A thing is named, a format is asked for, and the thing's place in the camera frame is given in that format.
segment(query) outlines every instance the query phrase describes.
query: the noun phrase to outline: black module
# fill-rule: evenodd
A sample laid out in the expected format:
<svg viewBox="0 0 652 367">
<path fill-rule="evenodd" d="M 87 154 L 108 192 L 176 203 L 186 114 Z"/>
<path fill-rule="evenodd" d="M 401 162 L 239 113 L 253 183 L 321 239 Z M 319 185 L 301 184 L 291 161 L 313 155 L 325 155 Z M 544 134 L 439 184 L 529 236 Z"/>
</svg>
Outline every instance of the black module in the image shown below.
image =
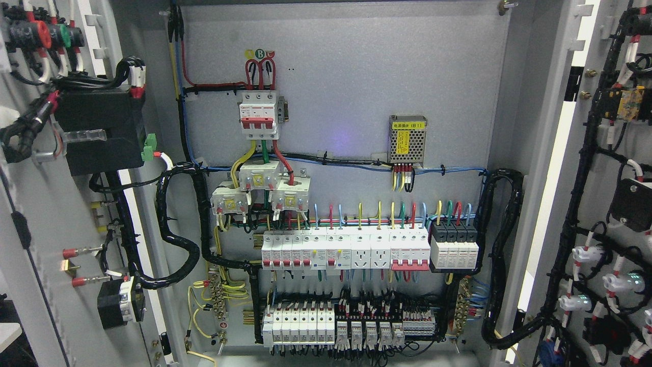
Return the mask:
<svg viewBox="0 0 652 367">
<path fill-rule="evenodd" d="M 631 178 L 621 180 L 609 211 L 632 231 L 647 231 L 652 226 L 652 187 Z"/>
<path fill-rule="evenodd" d="M 100 314 L 102 321 L 102 328 L 104 330 L 113 327 L 121 327 L 126 325 L 123 319 L 122 310 L 120 309 L 120 286 L 124 283 L 124 279 L 109 280 L 102 283 L 100 293 L 97 295 L 97 312 Z M 143 289 L 137 287 L 136 279 L 130 290 L 131 303 L 134 309 L 134 318 L 136 321 L 143 320 L 143 313 L 145 311 L 145 295 Z"/>
<path fill-rule="evenodd" d="M 94 174 L 143 165 L 145 142 L 141 113 L 145 97 L 132 98 L 122 89 L 67 91 L 54 116 L 65 132 L 103 129 L 106 141 L 68 143 L 70 174 Z"/>
<path fill-rule="evenodd" d="M 607 350 L 620 355 L 628 347 L 632 338 L 625 324 L 616 321 L 607 315 L 602 319 L 593 320 L 591 317 L 584 319 L 582 338 L 591 345 L 604 345 Z"/>
</svg>

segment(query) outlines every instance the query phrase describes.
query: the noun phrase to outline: white plastic connector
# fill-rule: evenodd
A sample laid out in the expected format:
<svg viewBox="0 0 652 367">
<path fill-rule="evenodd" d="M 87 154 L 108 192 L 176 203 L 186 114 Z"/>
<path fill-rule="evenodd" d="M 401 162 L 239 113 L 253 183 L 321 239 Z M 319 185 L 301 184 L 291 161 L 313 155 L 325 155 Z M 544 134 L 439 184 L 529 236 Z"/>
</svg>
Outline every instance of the white plastic connector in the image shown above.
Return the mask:
<svg viewBox="0 0 652 367">
<path fill-rule="evenodd" d="M 588 249 L 577 246 L 572 249 L 572 258 L 578 263 L 597 263 L 603 255 L 604 249 L 600 246 L 591 246 Z"/>
<path fill-rule="evenodd" d="M 652 308 L 645 310 L 645 324 L 652 327 Z"/>
<path fill-rule="evenodd" d="M 607 274 L 602 277 L 604 287 L 607 291 L 619 293 L 623 291 L 641 292 L 645 289 L 643 277 L 637 273 L 625 275 Z"/>
<path fill-rule="evenodd" d="M 585 295 L 561 296 L 559 307 L 564 311 L 588 311 L 591 309 L 591 300 Z"/>
</svg>

